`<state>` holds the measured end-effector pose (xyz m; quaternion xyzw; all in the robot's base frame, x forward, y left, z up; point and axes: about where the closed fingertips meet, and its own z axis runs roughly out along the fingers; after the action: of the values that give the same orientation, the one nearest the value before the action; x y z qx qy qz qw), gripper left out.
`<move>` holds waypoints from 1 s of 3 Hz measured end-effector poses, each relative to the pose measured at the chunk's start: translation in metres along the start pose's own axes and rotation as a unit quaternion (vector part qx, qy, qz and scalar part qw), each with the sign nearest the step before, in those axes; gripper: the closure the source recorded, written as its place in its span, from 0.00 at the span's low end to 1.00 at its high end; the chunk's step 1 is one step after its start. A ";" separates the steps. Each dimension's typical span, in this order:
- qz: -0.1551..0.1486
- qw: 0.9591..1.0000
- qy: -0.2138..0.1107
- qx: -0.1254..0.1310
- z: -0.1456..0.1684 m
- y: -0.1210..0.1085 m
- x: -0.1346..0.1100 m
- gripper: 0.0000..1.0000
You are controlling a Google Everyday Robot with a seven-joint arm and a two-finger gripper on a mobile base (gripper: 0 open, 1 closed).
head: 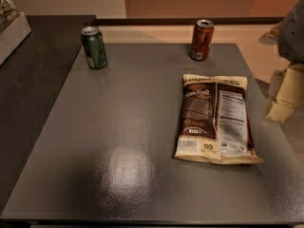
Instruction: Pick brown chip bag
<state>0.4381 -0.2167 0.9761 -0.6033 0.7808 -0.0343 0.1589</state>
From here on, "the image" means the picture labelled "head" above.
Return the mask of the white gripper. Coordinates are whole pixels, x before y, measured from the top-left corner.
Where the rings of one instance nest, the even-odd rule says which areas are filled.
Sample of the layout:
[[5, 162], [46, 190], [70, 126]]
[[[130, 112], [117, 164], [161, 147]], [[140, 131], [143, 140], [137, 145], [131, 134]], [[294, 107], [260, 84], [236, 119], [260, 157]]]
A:
[[283, 123], [304, 101], [304, 0], [283, 19], [277, 46], [280, 57], [297, 62], [276, 69], [269, 86], [265, 117]]

